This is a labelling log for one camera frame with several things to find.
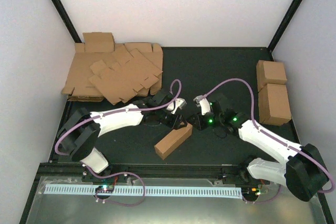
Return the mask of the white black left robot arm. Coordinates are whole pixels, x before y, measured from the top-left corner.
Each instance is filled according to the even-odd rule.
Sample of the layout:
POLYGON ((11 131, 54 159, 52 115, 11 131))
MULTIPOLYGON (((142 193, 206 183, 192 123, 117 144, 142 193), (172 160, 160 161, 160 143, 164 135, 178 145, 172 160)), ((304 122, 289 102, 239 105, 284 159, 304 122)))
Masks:
POLYGON ((185 105, 184 99, 173 99, 173 94, 161 90, 154 96, 136 100, 122 108, 102 112, 79 109, 58 131, 55 152, 68 155, 72 161, 90 167, 100 181, 106 182, 112 177, 113 169, 95 147, 99 137, 108 132, 150 121, 157 121, 173 130, 179 130, 187 126, 186 120, 178 112, 185 105))

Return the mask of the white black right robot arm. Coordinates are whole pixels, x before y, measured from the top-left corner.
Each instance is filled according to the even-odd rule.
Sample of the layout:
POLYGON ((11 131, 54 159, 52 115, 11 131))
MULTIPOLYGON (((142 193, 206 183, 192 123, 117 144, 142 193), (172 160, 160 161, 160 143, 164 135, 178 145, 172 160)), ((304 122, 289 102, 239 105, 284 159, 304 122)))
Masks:
POLYGON ((330 175, 317 148, 286 140, 264 128, 244 113, 234 111, 223 99, 194 98, 200 111, 188 118, 198 130, 219 126, 271 156, 274 161, 249 158, 238 171, 239 179, 250 184, 255 179, 285 186, 298 199, 309 201, 330 181, 330 175))

